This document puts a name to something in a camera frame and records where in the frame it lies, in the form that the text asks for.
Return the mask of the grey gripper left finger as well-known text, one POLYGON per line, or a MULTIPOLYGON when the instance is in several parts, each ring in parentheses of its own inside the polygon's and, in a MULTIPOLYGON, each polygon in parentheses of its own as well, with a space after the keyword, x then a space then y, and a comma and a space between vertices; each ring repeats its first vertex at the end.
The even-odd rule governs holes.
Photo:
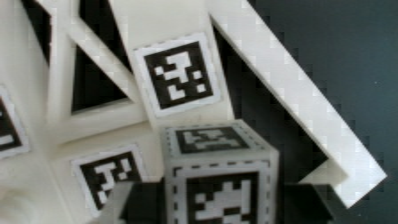
POLYGON ((164 224, 163 184, 120 182, 100 216, 88 224, 164 224))

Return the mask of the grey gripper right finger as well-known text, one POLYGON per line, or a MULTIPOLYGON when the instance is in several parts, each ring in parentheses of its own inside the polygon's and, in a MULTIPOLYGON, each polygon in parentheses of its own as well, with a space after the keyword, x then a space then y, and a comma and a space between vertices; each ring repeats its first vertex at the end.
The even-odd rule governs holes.
POLYGON ((356 224, 356 217, 328 184, 287 184, 278 224, 356 224))

